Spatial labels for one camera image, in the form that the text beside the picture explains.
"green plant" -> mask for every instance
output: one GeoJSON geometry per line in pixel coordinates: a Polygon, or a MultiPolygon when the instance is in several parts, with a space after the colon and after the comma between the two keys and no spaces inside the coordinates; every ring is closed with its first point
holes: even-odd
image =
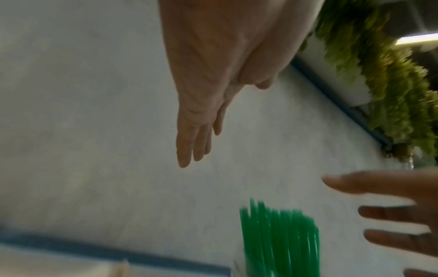
{"type": "Polygon", "coordinates": [[[384,33],[388,18],[372,0],[326,0],[315,34],[341,76],[365,77],[373,99],[370,127],[434,154],[438,94],[429,90],[427,71],[410,59],[411,50],[394,48],[395,40],[384,33]]]}

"blue trim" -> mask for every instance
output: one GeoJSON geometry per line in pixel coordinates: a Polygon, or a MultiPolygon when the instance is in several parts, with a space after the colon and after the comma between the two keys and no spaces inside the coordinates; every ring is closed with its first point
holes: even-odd
{"type": "Polygon", "coordinates": [[[0,244],[6,246],[26,248],[30,250],[49,251],[57,254],[78,256],[82,258],[99,259],[105,261],[128,260],[130,264],[149,267],[162,267],[166,269],[203,273],[209,275],[222,275],[231,277],[229,267],[215,266],[184,261],[173,258],[164,258],[133,251],[123,251],[115,248],[102,247],[72,240],[64,240],[21,233],[0,228],[0,244]]]}
{"type": "Polygon", "coordinates": [[[322,80],[300,57],[295,57],[291,65],[295,67],[302,75],[304,75],[315,87],[317,87],[333,104],[335,104],[343,113],[345,113],[352,121],[359,125],[365,132],[372,136],[384,147],[391,147],[391,140],[384,134],[370,130],[367,122],[354,112],[350,106],[342,100],[339,95],[322,80]]]}

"hanging plant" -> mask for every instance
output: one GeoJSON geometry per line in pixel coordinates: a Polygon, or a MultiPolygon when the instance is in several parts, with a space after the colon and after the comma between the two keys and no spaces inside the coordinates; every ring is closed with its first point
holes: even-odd
{"type": "Polygon", "coordinates": [[[364,76],[373,99],[371,128],[435,154],[438,94],[429,91],[427,71],[409,58],[411,50],[394,48],[395,40],[384,33],[388,19],[372,0],[326,0],[315,35],[341,76],[364,76]]]}

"hand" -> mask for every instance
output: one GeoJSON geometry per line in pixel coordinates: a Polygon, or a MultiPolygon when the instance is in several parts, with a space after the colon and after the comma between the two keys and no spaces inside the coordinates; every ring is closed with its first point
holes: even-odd
{"type": "Polygon", "coordinates": [[[212,129],[246,84],[270,87],[291,61],[323,0],[159,0],[178,92],[181,167],[211,150],[212,129]]]}
{"type": "MultiPolygon", "coordinates": [[[[438,169],[417,171],[356,172],[344,176],[325,176],[326,185],[351,194],[376,193],[409,198],[416,205],[402,207],[360,207],[365,218],[409,222],[429,226],[430,233],[401,234],[366,230],[365,238],[382,246],[438,257],[438,169]]],[[[406,277],[437,277],[419,270],[406,270],[406,277]]]]}

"ceiling light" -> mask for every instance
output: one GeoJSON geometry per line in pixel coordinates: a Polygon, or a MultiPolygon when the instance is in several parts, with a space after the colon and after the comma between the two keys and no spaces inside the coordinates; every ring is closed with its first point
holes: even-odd
{"type": "Polygon", "coordinates": [[[436,42],[436,41],[438,41],[438,33],[432,33],[432,34],[401,37],[397,40],[396,45],[427,43],[427,42],[436,42]]]}

